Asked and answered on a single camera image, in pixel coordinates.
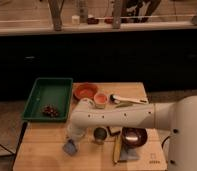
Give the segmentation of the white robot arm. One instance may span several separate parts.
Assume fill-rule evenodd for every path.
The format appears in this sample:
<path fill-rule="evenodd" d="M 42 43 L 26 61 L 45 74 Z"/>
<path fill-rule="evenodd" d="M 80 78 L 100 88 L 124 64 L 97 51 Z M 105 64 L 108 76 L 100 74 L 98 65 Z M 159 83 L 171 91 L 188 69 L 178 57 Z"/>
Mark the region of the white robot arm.
<path fill-rule="evenodd" d="M 95 109 L 82 99 L 70 114 L 68 136 L 80 141 L 94 126 L 155 128 L 170 131 L 168 171 L 197 171 L 197 96 L 172 103 L 149 103 L 114 109 Z"/>

